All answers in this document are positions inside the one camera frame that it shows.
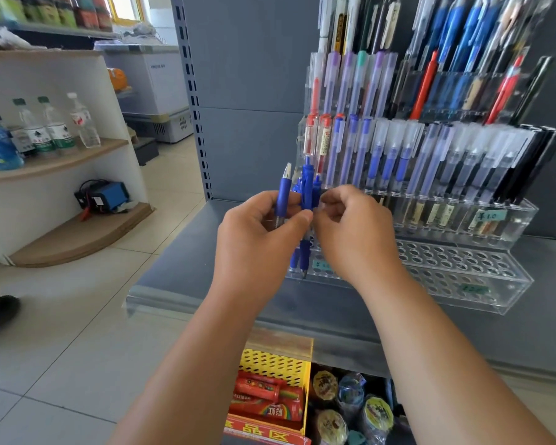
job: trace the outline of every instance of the yellow plastic crate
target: yellow plastic crate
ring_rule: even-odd
[[[291,430],[283,426],[275,426],[269,422],[261,422],[239,415],[229,414],[225,424],[225,433],[257,439],[265,443],[275,443],[273,439],[284,443],[310,444],[305,437],[307,421],[307,402],[309,399],[309,381],[311,379],[311,362],[300,359],[279,356],[277,354],[246,348],[241,355],[240,370],[258,375],[280,378],[288,382],[289,386],[305,389],[305,409],[303,427]]]

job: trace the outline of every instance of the green price label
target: green price label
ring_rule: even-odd
[[[330,265],[326,261],[313,261],[313,269],[322,270],[323,272],[333,272]]]
[[[475,213],[478,222],[500,222],[506,218],[506,209],[484,210]]]
[[[477,284],[460,284],[460,290],[470,294],[486,295],[490,293],[490,288]]]

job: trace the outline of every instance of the forearm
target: forearm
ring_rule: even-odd
[[[420,443],[556,443],[405,269],[393,266],[365,285]]]
[[[219,444],[257,310],[211,288],[110,444]]]

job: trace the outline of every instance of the right hand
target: right hand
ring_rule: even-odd
[[[321,197],[314,217],[321,250],[331,268],[357,290],[368,275],[399,275],[401,264],[391,212],[354,186]]]

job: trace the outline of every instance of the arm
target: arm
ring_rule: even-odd
[[[420,444],[556,444],[398,258],[390,212],[352,186],[325,193],[315,230],[365,301]]]
[[[291,193],[292,218],[267,232],[263,223],[277,195],[260,193],[226,213],[208,295],[117,425],[110,445],[221,442],[253,322],[282,284],[313,217],[298,207],[300,195]]]

